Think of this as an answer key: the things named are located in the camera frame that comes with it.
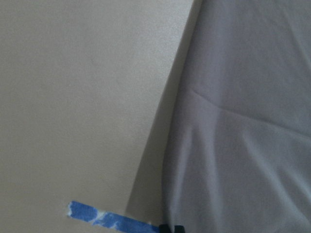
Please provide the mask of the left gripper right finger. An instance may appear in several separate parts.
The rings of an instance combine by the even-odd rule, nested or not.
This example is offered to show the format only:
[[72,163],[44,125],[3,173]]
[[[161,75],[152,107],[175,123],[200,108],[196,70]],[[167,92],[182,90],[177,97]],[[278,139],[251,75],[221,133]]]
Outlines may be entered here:
[[174,233],[184,233],[184,226],[182,226],[182,225],[175,225]]

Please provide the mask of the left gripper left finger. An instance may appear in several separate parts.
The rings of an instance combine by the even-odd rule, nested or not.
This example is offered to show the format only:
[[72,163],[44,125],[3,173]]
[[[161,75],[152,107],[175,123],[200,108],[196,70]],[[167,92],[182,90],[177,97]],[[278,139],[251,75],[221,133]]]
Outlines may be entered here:
[[172,233],[170,226],[167,224],[159,225],[159,233]]

